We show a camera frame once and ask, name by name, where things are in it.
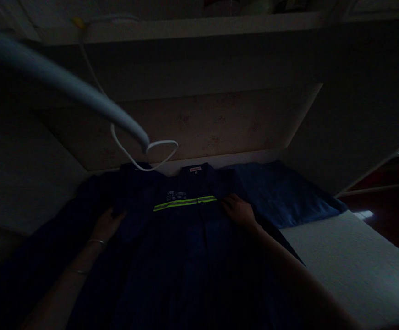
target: white cable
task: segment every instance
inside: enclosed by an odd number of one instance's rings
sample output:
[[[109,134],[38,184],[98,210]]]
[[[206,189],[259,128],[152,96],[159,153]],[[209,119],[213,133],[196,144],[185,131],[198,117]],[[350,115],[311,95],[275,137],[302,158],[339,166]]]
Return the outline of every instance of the white cable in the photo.
[[[134,21],[136,21],[136,22],[139,21],[139,19],[138,19],[137,17],[135,17],[135,16],[133,16],[133,15],[131,15],[131,14],[106,15],[106,16],[100,16],[100,17],[96,17],[96,18],[91,19],[91,20],[89,21],[89,23],[87,24],[87,28],[89,27],[89,25],[90,25],[92,22],[101,22],[101,21],[113,20],[113,19],[117,19],[117,18],[131,19],[131,20],[134,20]],[[92,78],[93,78],[95,84],[96,84],[97,87],[100,89],[100,92],[102,92],[103,95],[105,95],[106,97],[108,97],[108,96],[106,95],[105,91],[103,90],[102,85],[101,85],[100,82],[98,81],[97,76],[95,75],[93,66],[91,65],[91,62],[89,61],[88,55],[87,55],[86,50],[85,50],[85,46],[84,46],[84,43],[83,43],[83,41],[84,41],[83,38],[84,38],[84,36],[85,36],[85,30],[86,30],[86,29],[81,29],[81,33],[80,33],[80,35],[79,35],[79,46],[80,46],[80,51],[82,52],[83,59],[85,60],[85,63],[86,63],[86,65],[87,65],[88,69],[89,69],[89,72],[90,72],[90,74],[91,74],[91,76],[92,76]],[[116,135],[116,133],[115,133],[115,126],[114,126],[113,123],[111,123],[111,135],[112,135],[112,138],[114,139],[115,143],[117,143],[117,145],[120,147],[120,149],[123,150],[123,152],[124,152],[124,153],[126,154],[126,156],[129,158],[129,160],[132,162],[132,164],[133,164],[136,168],[138,168],[139,170],[141,170],[141,171],[143,171],[143,172],[151,172],[151,171],[156,170],[156,169],[159,168],[161,165],[165,164],[170,158],[172,158],[172,156],[173,156],[173,155],[175,154],[175,152],[178,150],[178,142],[176,142],[175,140],[161,140],[161,141],[152,142],[151,144],[148,145],[147,149],[145,150],[145,153],[146,153],[146,154],[148,153],[148,151],[149,151],[151,148],[153,148],[153,147],[155,147],[155,146],[157,146],[157,145],[161,145],[161,144],[169,144],[169,143],[170,143],[170,144],[174,144],[174,145],[175,145],[175,148],[174,148],[173,151],[170,153],[170,155],[169,155],[165,160],[163,160],[161,163],[159,163],[157,166],[155,166],[155,167],[153,167],[153,168],[151,168],[151,169],[145,169],[145,168],[142,168],[140,165],[138,165],[137,162],[133,159],[133,157],[132,157],[132,156],[126,151],[126,149],[121,145],[121,143],[120,143],[120,141],[118,140],[117,135]]]

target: yellow reflective strip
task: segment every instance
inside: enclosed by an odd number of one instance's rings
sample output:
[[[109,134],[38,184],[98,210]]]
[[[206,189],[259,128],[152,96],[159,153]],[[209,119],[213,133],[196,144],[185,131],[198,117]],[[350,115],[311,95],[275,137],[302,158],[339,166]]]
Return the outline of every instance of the yellow reflective strip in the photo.
[[[170,201],[167,203],[155,205],[155,207],[153,208],[153,211],[155,212],[155,211],[160,211],[162,209],[175,207],[175,206],[194,205],[194,204],[198,204],[198,203],[206,203],[206,202],[213,202],[213,201],[217,201],[216,197],[214,197],[214,196],[198,197],[197,199],[196,198],[178,199],[175,201]]]
[[[212,195],[212,196],[198,197],[198,200],[200,200],[200,199],[209,199],[209,198],[214,198],[214,199],[216,199],[216,198]]]
[[[172,203],[177,203],[177,202],[191,202],[191,201],[196,201],[196,198],[193,198],[193,199],[178,199],[178,200],[175,200],[175,201],[170,201],[170,202],[167,202],[167,203],[155,205],[155,207],[157,208],[157,207],[159,207],[159,206],[165,206],[165,205],[169,205],[169,204],[172,204]]]
[[[162,209],[167,209],[169,207],[176,207],[176,206],[185,206],[185,205],[194,205],[194,204],[198,204],[198,202],[196,200],[194,200],[193,202],[187,202],[187,203],[170,203],[169,205],[157,205],[153,208],[153,211],[160,211]]]
[[[207,203],[207,202],[215,202],[215,201],[217,201],[217,199],[207,199],[207,200],[202,200],[202,201],[199,201],[199,203]]]
[[[206,197],[200,197],[200,199],[198,198],[198,203],[213,202],[216,200],[217,199],[214,196],[206,196]]]

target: shelf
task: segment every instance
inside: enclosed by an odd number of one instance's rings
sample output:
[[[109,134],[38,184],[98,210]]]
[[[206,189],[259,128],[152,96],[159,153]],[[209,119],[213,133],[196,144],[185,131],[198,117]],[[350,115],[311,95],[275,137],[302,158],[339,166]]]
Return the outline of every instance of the shelf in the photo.
[[[224,35],[313,30],[320,27],[321,12],[257,16],[198,18],[171,21],[97,23],[90,26],[85,43],[198,38]],[[44,45],[77,44],[76,27],[38,28]]]

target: silver bangle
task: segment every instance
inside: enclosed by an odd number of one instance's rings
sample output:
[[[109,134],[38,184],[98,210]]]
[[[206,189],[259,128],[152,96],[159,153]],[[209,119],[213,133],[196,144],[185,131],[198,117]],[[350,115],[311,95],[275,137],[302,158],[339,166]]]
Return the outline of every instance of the silver bangle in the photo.
[[[106,246],[106,242],[105,241],[98,240],[98,239],[91,238],[90,240],[88,240],[88,242],[99,242],[102,245],[102,247]]]
[[[74,273],[81,274],[81,275],[88,275],[89,274],[89,272],[85,272],[83,270],[74,269],[74,268],[71,268],[71,267],[68,267],[68,270],[70,270],[70,271],[72,271]]]

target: folded blue fabric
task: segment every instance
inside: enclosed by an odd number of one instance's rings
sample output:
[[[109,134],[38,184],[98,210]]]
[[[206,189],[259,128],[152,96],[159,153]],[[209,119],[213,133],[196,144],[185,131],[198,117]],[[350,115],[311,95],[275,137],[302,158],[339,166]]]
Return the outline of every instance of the folded blue fabric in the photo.
[[[239,164],[235,169],[259,214],[277,228],[339,215],[347,206],[282,162]]]

